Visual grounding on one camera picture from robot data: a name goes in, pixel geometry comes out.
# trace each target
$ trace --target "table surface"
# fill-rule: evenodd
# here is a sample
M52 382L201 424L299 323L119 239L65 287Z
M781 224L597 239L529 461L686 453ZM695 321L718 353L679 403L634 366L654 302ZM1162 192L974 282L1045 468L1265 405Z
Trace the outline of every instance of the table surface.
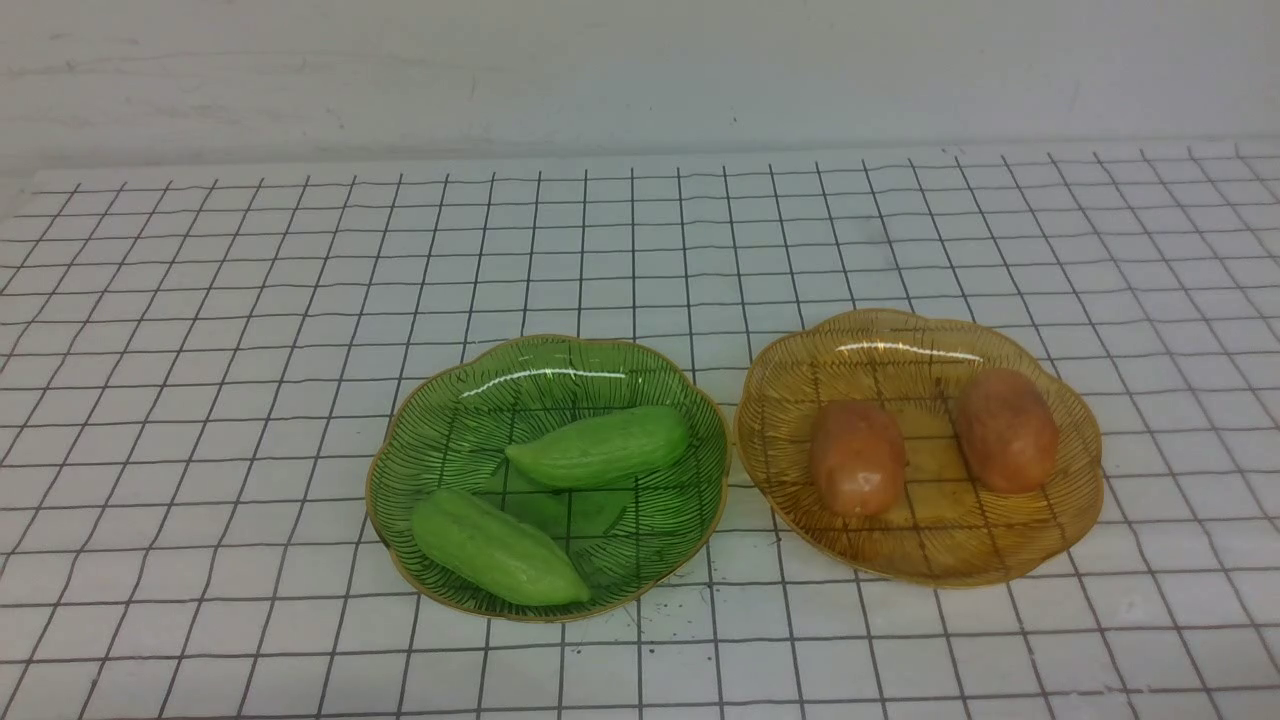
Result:
M1280 705L1280 143L58 172L18 213L6 717ZM1071 552L1007 585L888 582L735 469L669 582L531 625L419 597L365 520L398 400L502 340L636 340L732 413L764 343L886 306L998 328L1088 400L1107 498Z

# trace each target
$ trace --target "plate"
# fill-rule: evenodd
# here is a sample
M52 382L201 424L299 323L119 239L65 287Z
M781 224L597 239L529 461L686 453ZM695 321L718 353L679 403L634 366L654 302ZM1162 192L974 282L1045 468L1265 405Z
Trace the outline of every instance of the plate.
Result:
M1050 482L1028 495L974 483L952 428L955 398L980 368L1027 374L1061 430ZM809 478L822 402L874 400L906 438L906 496L845 519ZM735 418L742 464L778 515L855 568L933 587L1007 582L1065 551L1102 510L1102 438L1088 405L1009 337L960 320L855 310L785 336L751 364Z
M599 491L532 498L499 483L494 497L493 478L506 471L508 445L637 405L678 409L692 441L673 465L626 486L631 497L617 506L616 518L602 521L579 514L585 507L614 507L609 498L584 497ZM365 498L397 570L419 592L477 615L563 621L630 602L689 561L723 512L728 465L723 414L667 357L631 342L531 336L419 386L396 413L370 465ZM556 511L548 506L563 501L564 529L549 534L567 548L591 600L553 607L513 605L429 560L413 542L408 519L426 493L442 487L481 495L539 527ZM573 496L581 497L576 506ZM521 518L526 510L536 515Z

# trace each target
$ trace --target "orange potato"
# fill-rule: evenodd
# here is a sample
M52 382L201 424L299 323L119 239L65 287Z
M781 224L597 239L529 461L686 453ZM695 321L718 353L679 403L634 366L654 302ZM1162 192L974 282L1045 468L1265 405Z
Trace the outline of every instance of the orange potato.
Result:
M881 406L838 400L818 410L809 473L832 512L846 518L884 512L902 497L905 468L902 430Z
M969 380L956 402L956 436L969 471L992 492L1039 489L1057 464L1053 415L1016 370L992 368Z

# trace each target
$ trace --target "cucumber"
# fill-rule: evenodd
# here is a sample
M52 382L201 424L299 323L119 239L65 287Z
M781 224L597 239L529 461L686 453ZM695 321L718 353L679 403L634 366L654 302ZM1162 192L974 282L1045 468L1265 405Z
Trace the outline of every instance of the cucumber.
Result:
M438 489L413 509L410 527L428 557L508 602L566 605L591 597L552 538L474 495Z
M666 405L644 405L586 418L524 445L507 459L530 478L556 489L613 484L666 468L689 447L689 425Z

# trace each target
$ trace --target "green glass plate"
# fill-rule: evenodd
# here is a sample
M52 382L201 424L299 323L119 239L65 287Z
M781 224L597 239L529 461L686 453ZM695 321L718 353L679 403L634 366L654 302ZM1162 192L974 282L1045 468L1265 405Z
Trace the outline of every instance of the green glass plate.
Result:
M618 496L618 486L552 493L508 479L515 477L503 460L508 445L637 405L678 409L692 442L675 465L622 486L628 497ZM397 570L424 594L477 615L563 621L630 602L691 559L719 521L728 468L723 414L671 360L631 342L531 336L415 389L374 457L365 500ZM591 600L513 605L429 560L413 542L408 518L442 487L474 492L552 530Z

